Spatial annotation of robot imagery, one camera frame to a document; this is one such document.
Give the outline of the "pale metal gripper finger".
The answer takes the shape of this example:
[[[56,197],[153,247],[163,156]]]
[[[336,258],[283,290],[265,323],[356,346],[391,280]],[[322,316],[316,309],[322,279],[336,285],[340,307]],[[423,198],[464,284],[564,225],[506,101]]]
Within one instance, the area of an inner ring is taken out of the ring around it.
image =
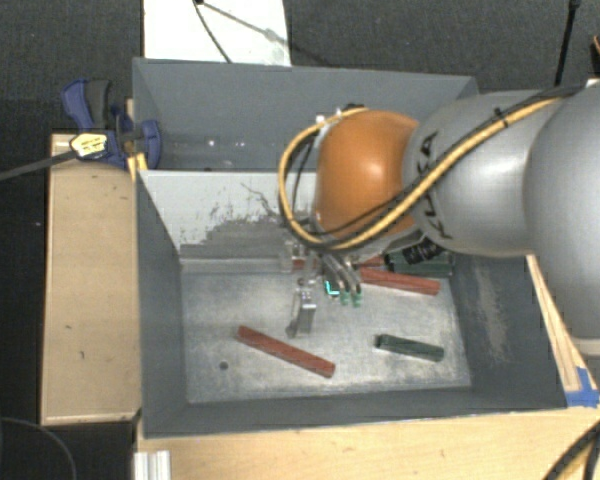
[[[294,295],[292,297],[291,306],[291,319],[286,327],[286,335],[289,338],[296,338],[304,332],[305,327],[305,286],[304,279],[299,278],[297,280],[297,287],[295,288]]]
[[[314,316],[317,310],[316,302],[310,291],[300,292],[299,306],[299,332],[310,333],[313,326]]]

